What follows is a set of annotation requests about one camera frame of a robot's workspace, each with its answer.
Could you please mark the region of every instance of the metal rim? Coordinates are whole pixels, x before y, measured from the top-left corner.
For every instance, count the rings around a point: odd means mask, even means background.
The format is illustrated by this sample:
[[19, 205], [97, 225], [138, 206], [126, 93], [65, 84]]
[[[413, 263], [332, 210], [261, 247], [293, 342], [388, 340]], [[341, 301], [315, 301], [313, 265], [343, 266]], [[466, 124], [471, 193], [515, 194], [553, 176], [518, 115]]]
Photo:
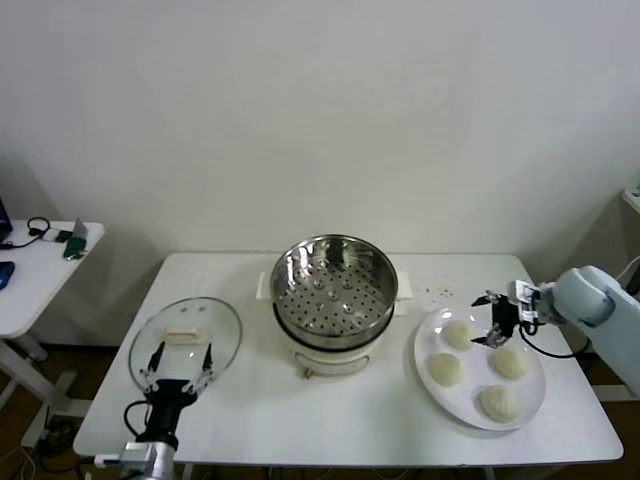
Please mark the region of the metal rim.
[[391, 321], [397, 289], [395, 268], [384, 252], [350, 235], [296, 243], [278, 258], [270, 276], [280, 327], [319, 351], [350, 351], [375, 340]]

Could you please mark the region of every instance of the power cord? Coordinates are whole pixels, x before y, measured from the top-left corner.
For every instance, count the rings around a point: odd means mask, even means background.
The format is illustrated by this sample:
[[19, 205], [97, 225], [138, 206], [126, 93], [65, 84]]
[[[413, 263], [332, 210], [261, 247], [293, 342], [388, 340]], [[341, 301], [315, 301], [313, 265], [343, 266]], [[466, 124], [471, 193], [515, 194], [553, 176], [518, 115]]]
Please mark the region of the power cord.
[[[329, 477], [333, 477], [333, 475], [335, 474], [335, 470], [333, 468], [327, 468], [326, 472], [321, 473], [320, 475], [318, 475], [316, 478], [312, 479], [312, 480], [326, 480]], [[302, 471], [302, 478], [304, 480], [305, 477], [305, 471]]]
[[629, 269], [630, 269], [631, 267], [633, 267], [633, 265], [634, 265], [638, 260], [640, 260], [640, 256], [638, 256], [638, 257], [634, 258], [633, 260], [631, 260], [631, 261], [627, 264], [627, 266], [624, 268], [624, 270], [623, 270], [622, 272], [620, 272], [620, 274], [618, 274], [618, 276], [616, 277], [616, 280], [617, 280], [617, 281], [620, 281], [620, 279], [622, 279], [622, 277], [624, 277], [624, 276], [625, 276], [625, 274], [629, 271]]
[[25, 456], [25, 461], [13, 472], [13, 474], [9, 478], [10, 479], [17, 478], [18, 474], [20, 474], [21, 480], [25, 480], [24, 474], [25, 474], [27, 465], [29, 465], [31, 467], [31, 478], [29, 480], [34, 480], [36, 478], [37, 467], [35, 462], [33, 461], [33, 458], [31, 458], [31, 455], [29, 455], [29, 453], [27, 453], [27, 451], [24, 448], [22, 447], [12, 448], [7, 453], [5, 453], [2, 457], [0, 457], [0, 462], [4, 462], [7, 458], [13, 456], [13, 454], [16, 452], [22, 453]]
[[127, 408], [124, 409], [124, 413], [122, 414], [122, 418], [124, 420], [124, 424], [126, 425], [127, 429], [133, 434], [134, 437], [138, 437], [140, 436], [140, 434], [136, 431], [135, 428], [133, 428], [131, 426], [131, 423], [129, 422], [129, 410], [131, 410], [133, 407], [137, 407], [138, 405], [147, 405], [147, 411], [145, 413], [145, 425], [147, 424], [147, 414], [149, 413], [149, 402], [147, 400], [136, 400], [135, 402], [131, 402], [129, 405], [127, 405]]
[[[44, 222], [45, 227], [37, 228], [33, 226], [33, 222]], [[34, 235], [34, 238], [29, 240], [27, 243], [23, 243], [21, 245], [14, 245], [13, 242], [0, 243], [0, 250], [15, 250], [16, 248], [24, 248], [32, 245], [33, 243], [40, 240], [51, 228], [51, 223], [44, 217], [31, 217], [27, 220], [27, 228], [29, 229], [29, 235]]]
[[546, 355], [547, 357], [558, 358], [558, 359], [575, 358], [578, 355], [581, 355], [584, 352], [586, 352], [587, 349], [591, 346], [591, 340], [587, 339], [587, 343], [584, 345], [584, 347], [582, 347], [577, 352], [569, 353], [567, 355], [558, 355], [557, 353], [546, 352], [546, 351], [542, 350], [540, 347], [537, 347], [533, 343], [531, 343], [531, 341], [525, 336], [525, 333], [527, 335], [531, 336], [531, 337], [533, 337], [536, 333], [538, 333], [538, 325], [533, 324], [533, 323], [527, 323], [526, 325], [527, 326], [525, 327], [524, 324], [522, 324], [522, 323], [520, 324], [520, 336], [522, 337], [522, 340], [524, 340], [524, 343], [529, 345], [536, 352], [541, 353], [543, 355]]
[[401, 473], [399, 473], [398, 475], [396, 475], [395, 477], [385, 477], [384, 475], [379, 474], [375, 469], [371, 469], [371, 471], [373, 472], [373, 474], [378, 477], [380, 480], [400, 480], [401, 478], [404, 478], [404, 476], [407, 474], [407, 472], [409, 471], [408, 468], [405, 468]]
[[32, 452], [33, 457], [37, 458], [38, 465], [46, 472], [54, 475], [75, 471], [79, 479], [83, 479], [84, 475], [80, 467], [82, 465], [93, 465], [94, 457], [84, 457], [73, 465], [64, 468], [51, 468], [45, 459], [55, 458], [69, 450], [73, 445], [73, 440], [78, 433], [78, 427], [67, 419], [58, 419], [51, 424], [49, 423], [50, 407], [47, 407], [45, 414], [45, 431], [47, 435], [38, 441], [36, 448]]

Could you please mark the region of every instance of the steamed bun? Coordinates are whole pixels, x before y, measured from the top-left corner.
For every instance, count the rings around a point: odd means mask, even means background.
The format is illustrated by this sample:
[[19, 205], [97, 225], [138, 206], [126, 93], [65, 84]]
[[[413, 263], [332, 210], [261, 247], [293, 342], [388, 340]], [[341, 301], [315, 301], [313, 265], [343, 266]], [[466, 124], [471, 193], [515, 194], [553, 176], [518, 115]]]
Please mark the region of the steamed bun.
[[493, 353], [492, 366], [503, 377], [517, 380], [529, 370], [529, 361], [524, 353], [502, 347]]
[[445, 340], [456, 350], [469, 350], [473, 347], [471, 339], [477, 336], [475, 327], [465, 320], [452, 320], [444, 329]]
[[520, 415], [520, 403], [507, 387], [493, 385], [480, 394], [482, 408], [497, 422], [508, 423]]
[[460, 360], [450, 353], [436, 353], [429, 360], [429, 373], [436, 383], [452, 387], [464, 380]]

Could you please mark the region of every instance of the white table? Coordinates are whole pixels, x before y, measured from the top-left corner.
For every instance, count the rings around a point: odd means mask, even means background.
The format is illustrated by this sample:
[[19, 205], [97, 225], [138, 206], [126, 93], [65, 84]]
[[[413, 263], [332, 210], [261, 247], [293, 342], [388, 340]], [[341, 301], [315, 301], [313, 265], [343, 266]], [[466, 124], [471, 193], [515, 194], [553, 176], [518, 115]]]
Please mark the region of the white table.
[[[93, 401], [74, 443], [82, 455], [118, 453], [131, 441], [122, 421], [142, 398], [127, 355], [135, 334], [164, 306], [191, 296], [231, 303], [244, 327], [238, 356], [180, 418], [177, 462], [315, 466], [486, 466], [615, 460], [622, 445], [577, 362], [541, 358], [547, 380], [536, 417], [514, 432], [467, 426], [436, 404], [412, 363], [413, 333], [425, 312], [469, 304], [485, 289], [529, 280], [516, 257], [392, 255], [408, 272], [414, 300], [395, 317], [372, 363], [349, 377], [305, 380], [281, 345], [268, 302], [256, 300], [276, 255], [174, 254], [167, 258]], [[452, 292], [447, 297], [444, 290]], [[536, 336], [568, 353], [556, 327]], [[141, 427], [144, 409], [132, 410]]]
[[[28, 236], [27, 222], [14, 220], [13, 232], [5, 242], [20, 245], [33, 237]], [[52, 228], [73, 230], [75, 222], [51, 222]], [[90, 252], [104, 235], [99, 223], [85, 223], [88, 230], [87, 250]], [[46, 352], [26, 335], [42, 311], [64, 286], [82, 260], [67, 261], [62, 258], [65, 244], [37, 241], [25, 248], [0, 250], [0, 261], [15, 263], [15, 271], [9, 284], [0, 290], [0, 339], [12, 339], [29, 353], [34, 360], [44, 360]], [[21, 384], [49, 405], [52, 414], [84, 416], [89, 407], [85, 400], [66, 396], [73, 383], [74, 372], [64, 372], [53, 385], [35, 370], [29, 359], [23, 360], [0, 340], [0, 368], [12, 377], [11, 383], [0, 395], [0, 408]], [[33, 447], [44, 423], [45, 406], [36, 415], [23, 437], [24, 446]]]

